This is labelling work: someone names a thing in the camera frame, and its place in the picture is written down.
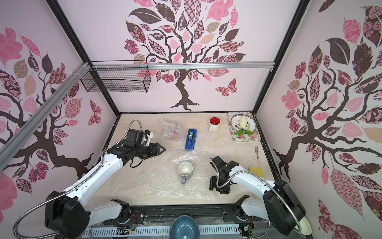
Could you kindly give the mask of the lavender mug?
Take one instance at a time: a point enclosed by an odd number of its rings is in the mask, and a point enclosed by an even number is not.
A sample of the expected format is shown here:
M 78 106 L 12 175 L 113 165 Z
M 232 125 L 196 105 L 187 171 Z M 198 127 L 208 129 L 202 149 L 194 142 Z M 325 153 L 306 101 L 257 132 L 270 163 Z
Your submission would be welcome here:
M 186 182 L 192 177 L 194 167 L 190 162 L 181 162 L 178 166 L 178 174 L 182 178 L 182 184 L 185 185 Z

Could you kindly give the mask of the blue tape dispenser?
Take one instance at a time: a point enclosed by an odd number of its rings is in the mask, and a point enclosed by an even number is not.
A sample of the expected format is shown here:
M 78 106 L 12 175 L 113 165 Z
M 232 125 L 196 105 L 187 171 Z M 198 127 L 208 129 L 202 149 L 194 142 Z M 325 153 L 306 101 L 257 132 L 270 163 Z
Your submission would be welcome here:
M 197 130 L 190 128 L 187 134 L 185 150 L 194 150 L 196 139 L 197 139 Z

